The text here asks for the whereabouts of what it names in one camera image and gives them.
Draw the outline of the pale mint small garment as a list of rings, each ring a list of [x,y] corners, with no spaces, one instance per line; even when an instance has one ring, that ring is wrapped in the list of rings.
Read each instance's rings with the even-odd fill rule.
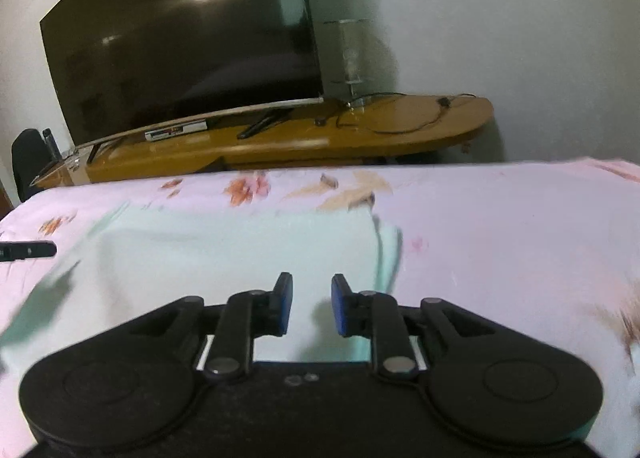
[[[387,291],[401,249],[398,227],[366,208],[299,213],[112,212],[43,276],[1,337],[1,360],[21,374],[37,360],[185,296],[223,304],[293,277],[288,333],[265,337],[259,360],[363,360],[344,339],[330,301],[335,275],[355,290]]]

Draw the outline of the black speaker box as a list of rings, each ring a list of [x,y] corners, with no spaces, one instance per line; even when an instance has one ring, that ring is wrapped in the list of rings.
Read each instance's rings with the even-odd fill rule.
[[[32,181],[62,160],[50,129],[23,130],[12,143],[11,156],[17,195],[22,203],[40,192]]]

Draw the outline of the pink floral bed sheet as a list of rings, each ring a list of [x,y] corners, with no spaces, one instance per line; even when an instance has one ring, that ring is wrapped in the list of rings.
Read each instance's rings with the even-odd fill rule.
[[[600,376],[604,403],[589,444],[639,452],[639,169],[632,163],[276,170],[58,187],[1,223],[6,241],[58,253],[1,267],[1,332],[67,250],[125,207],[189,213],[366,208],[398,227],[393,293],[439,297],[573,352]],[[1,361],[1,452],[34,440],[17,404],[24,372]]]

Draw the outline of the black television foot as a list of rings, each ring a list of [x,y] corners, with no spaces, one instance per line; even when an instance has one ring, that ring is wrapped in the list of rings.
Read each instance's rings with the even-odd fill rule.
[[[265,115],[262,116],[261,119],[253,122],[250,126],[238,133],[236,138],[238,140],[247,140],[250,137],[255,137],[255,135],[265,131],[266,129],[288,121],[291,117],[291,113],[292,108],[280,108],[280,110],[265,112]]]

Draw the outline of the wooden TV stand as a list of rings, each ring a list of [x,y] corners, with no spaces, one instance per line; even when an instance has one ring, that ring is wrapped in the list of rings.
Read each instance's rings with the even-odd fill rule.
[[[454,96],[385,96],[348,110],[335,101],[296,108],[290,119],[247,140],[252,120],[224,117],[207,131],[148,142],[133,135],[84,149],[34,183],[39,189],[175,177],[224,169],[349,166],[436,152],[471,141],[494,118],[489,100]]]

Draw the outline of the black flat screen television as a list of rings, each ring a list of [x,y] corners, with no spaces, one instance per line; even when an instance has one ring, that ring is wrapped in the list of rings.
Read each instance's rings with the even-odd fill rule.
[[[323,96],[308,0],[60,0],[40,29],[76,145]]]

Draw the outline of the clear glass vase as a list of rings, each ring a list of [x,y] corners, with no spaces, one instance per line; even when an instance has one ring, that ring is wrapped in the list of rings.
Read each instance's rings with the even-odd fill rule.
[[[365,18],[341,18],[322,23],[330,50],[331,84],[341,90],[350,108],[383,90],[376,68],[372,26]]]

